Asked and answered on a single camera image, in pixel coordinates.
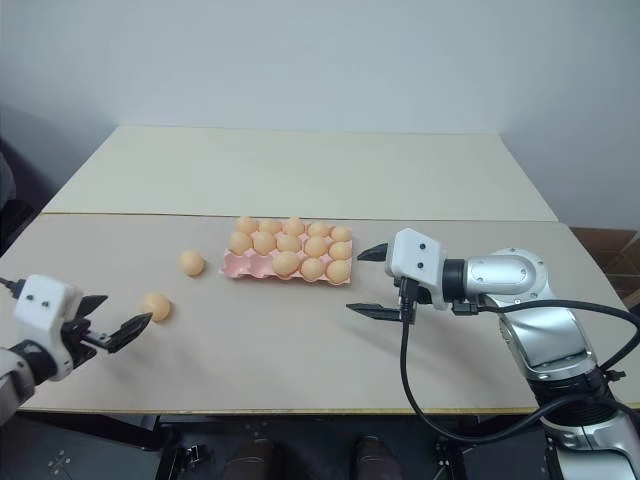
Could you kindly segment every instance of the electrical wire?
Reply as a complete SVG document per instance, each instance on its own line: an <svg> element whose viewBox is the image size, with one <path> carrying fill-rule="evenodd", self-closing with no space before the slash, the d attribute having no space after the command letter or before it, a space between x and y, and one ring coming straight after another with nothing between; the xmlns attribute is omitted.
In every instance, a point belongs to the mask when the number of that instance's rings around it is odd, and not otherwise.
<svg viewBox="0 0 640 480"><path fill-rule="evenodd" d="M636 333L633 335L631 340L629 340L616 354L614 354L609 360L604 362L601 366L602 370L608 370L617 362L622 360L626 355L628 355L639 343L640 343L640 318L635 315L626 312L624 310L620 310L613 307L608 307L606 305L599 305L596 303L589 302L580 302L573 300L537 300L532 302L521 303L517 305L512 305L508 307L489 307L482 306L478 308L478 311L485 312L493 312L497 314L510 313L518 310L526 310L529 308L541 308L541 307L561 307L561 308L574 308L577 310L587 310L596 313L602 313L604 315L611 315L614 317L621 318L623 320L628 321L636 327ZM557 410L560 407L568 405L574 402L585 402L592 401L601 403L604 405L608 405L617 410L621 410L640 425L640 413L633 410L631 407L618 402L617 400L608 399L608 398L593 398L590 394L570 394L565 395L563 397L557 398L546 405L538 408L533 413L527 415L522 420L516 422L510 427L494 433L490 435L482 435L482 436L472 436L472 435L461 435L455 432L451 432L444 427L441 427L429 417L427 417L418 402L416 402L415 397L413 396L413 392L411 391L411 386L409 385L409 378L407 375L407 350L409 345L409 327L411 325L411 315L408 314L408 310L406 308L401 308L401 320L402 320L402 342L400 346L400 375L402 377L402 387L404 388L404 393L413 408L416 415L428 426L433 428L436 432L438 432L443 437L448 438L449 440L453 440L460 443L472 443L476 445L497 442L499 440L503 440L507 437L510 437L520 430L527 428L533 424L535 424L542 417L549 415L551 412Z"/></svg>
<svg viewBox="0 0 640 480"><path fill-rule="evenodd" d="M606 372L615 364L617 364L624 357L629 355L631 351L640 345L640 318L634 315L633 313L627 312L625 310L620 310L619 308L608 307L606 305L600 305L598 303L589 303L589 302L579 302L576 300L534 300L531 302L519 303L516 305L509 305L508 307L489 307L489 306L480 306L478 307L479 312L492 312L497 314L504 314L510 312L517 312L519 310L527 310L530 308L541 308L541 307L561 307L561 308L573 308L576 310L586 310L589 312L601 313L603 315L610 315L612 317L617 317L622 320L625 320L631 323L636 327L636 332L634 333L631 340L629 340L620 350L618 350L611 358L609 358L606 362L600 365L600 369L603 372Z"/></svg>
<svg viewBox="0 0 640 480"><path fill-rule="evenodd" d="M527 415L522 420L514 423L510 427L502 430L498 433L493 433L490 435L482 435L482 436L473 436L473 435L461 435L455 432L451 432L444 427L441 427L429 417L427 417L418 402L416 402L415 397L413 396L413 392L411 391L411 387L409 385L409 378L407 376L407 347L409 343L409 325L410 320L408 317L404 317L402 321L402 343L400 347L400 375L402 377L402 387L404 388L404 393L407 396L407 400L409 400L409 404L411 408L413 408L414 412L418 417L431 428L433 428L436 432L438 432L443 437L448 438L449 440L453 440L455 442L460 443L474 443L474 444L483 444L483 443L492 443L497 442L499 440L503 440L511 435L518 433L523 428L529 427L540 420L542 417L549 415L554 410L557 410L560 407L568 405L574 402L586 401L591 398L589 394L572 394L565 395L564 397L558 398L549 402L548 404L538 408L536 411Z"/></svg>
<svg viewBox="0 0 640 480"><path fill-rule="evenodd" d="M636 425L640 426L640 413L636 412L630 406L625 405L624 403L614 400L612 398L600 398L596 401L603 405L607 405L609 407L616 408L618 410L623 411L624 413L626 413L631 417L631 419L636 423Z"/></svg>

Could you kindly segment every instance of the pink egg carton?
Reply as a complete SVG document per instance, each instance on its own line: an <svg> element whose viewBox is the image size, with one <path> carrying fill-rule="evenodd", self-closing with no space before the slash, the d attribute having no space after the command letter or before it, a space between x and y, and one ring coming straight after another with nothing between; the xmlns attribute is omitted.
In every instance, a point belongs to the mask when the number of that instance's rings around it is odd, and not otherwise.
<svg viewBox="0 0 640 480"><path fill-rule="evenodd" d="M311 225L311 223L305 223L304 225L305 225L304 233L301 233L300 235L298 235L298 238L301 241L301 249L296 253L297 257L300 259L300 265L302 265L302 262L304 260L310 257L310 255L307 255L304 252L304 246L306 241L309 238L311 238L306 233L307 228L309 227L309 225ZM333 228L333 225L328 225L328 226L330 229L329 231L331 231L331 229ZM286 235L286 234L283 232L276 233L274 235L274 237L276 238L276 241L282 235ZM327 243L327 252L328 252L331 245L336 241L330 236L323 237L323 238ZM349 240L348 242L344 242L344 243L348 244L349 247L353 246L352 240ZM273 267L271 266L273 262L273 258L278 253L280 253L280 251L276 248L275 250L270 251L267 255L260 255L253 248L250 248L249 250L244 252L242 255L236 255L229 249L225 249L224 266L220 269L220 273L223 273L229 278L239 278L239 277L246 277L246 276L250 276L254 278L277 277L281 280L291 280L292 278L302 278L305 282L308 282L308 283L314 283L320 280L328 282L331 285L343 285L346 283L351 283L351 274L349 274L349 277L344 282L340 282L340 283L333 283L331 280L329 280L329 278L325 274L322 274L316 280L310 281L304 278L304 276L300 273L299 269L296 270L293 274L291 274L288 277L282 277L277 273L275 273L273 271ZM321 257L318 257L318 259L321 260L322 263L324 263L325 272L329 264L334 261L334 259L331 258L328 253L322 255ZM347 264L349 265L349 271L351 271L352 257L349 257L348 259L346 259L345 262L347 262Z"/></svg>

